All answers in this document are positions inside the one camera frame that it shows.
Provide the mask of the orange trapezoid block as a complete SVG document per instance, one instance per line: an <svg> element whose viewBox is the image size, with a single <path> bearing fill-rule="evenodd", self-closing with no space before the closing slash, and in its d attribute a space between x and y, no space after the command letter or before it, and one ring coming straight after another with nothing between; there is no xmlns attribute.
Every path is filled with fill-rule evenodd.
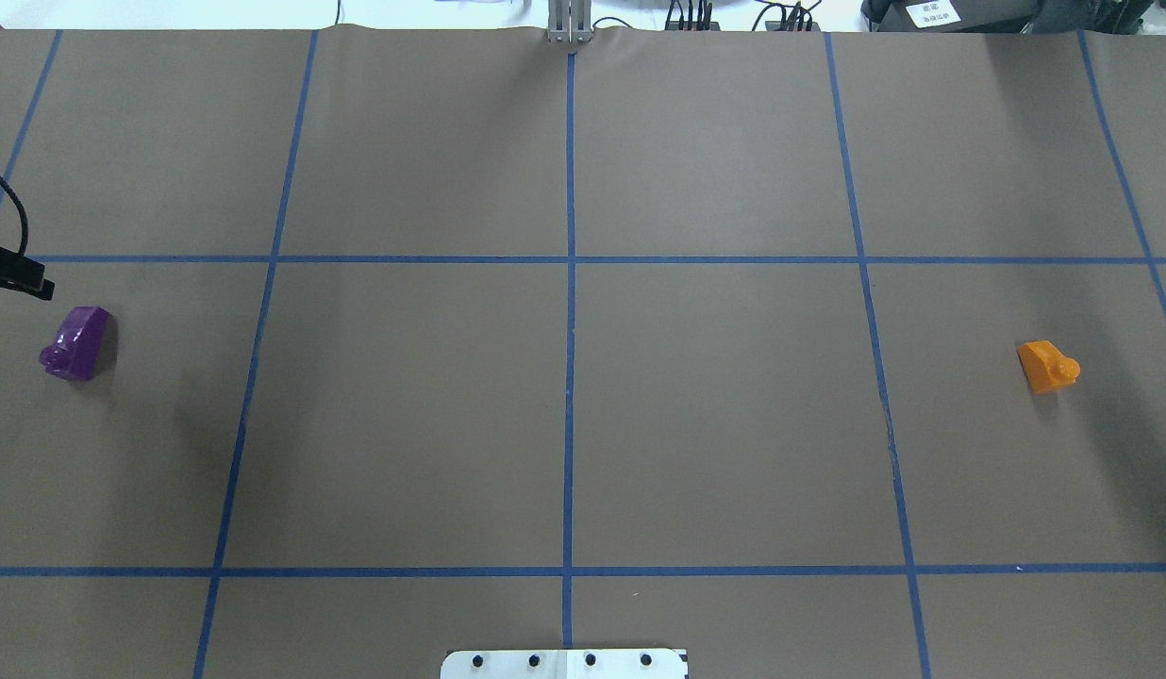
<svg viewBox="0 0 1166 679"><path fill-rule="evenodd" d="M1082 374L1079 360L1066 356L1049 340L1019 344L1017 357L1032 394L1047 394L1072 387Z"/></svg>

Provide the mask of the purple trapezoid block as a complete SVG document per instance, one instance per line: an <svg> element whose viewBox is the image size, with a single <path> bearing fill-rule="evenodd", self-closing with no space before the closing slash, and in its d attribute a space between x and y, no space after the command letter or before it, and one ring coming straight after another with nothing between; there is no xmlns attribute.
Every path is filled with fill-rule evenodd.
<svg viewBox="0 0 1166 679"><path fill-rule="evenodd" d="M73 306L56 338L38 355L47 374L62 382L92 382L111 314L101 306Z"/></svg>

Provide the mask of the aluminium frame post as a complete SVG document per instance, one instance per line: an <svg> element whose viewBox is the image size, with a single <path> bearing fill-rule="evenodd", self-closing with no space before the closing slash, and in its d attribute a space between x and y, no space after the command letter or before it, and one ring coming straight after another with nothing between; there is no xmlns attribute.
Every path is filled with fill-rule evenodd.
<svg viewBox="0 0 1166 679"><path fill-rule="evenodd" d="M580 44L591 41L592 0L547 1L547 40L556 44Z"/></svg>

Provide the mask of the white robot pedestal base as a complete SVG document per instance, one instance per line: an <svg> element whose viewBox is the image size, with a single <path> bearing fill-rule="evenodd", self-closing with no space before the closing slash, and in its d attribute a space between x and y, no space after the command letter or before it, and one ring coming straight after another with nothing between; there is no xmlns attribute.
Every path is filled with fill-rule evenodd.
<svg viewBox="0 0 1166 679"><path fill-rule="evenodd" d="M684 650L669 648L462 650L441 678L688 678Z"/></svg>

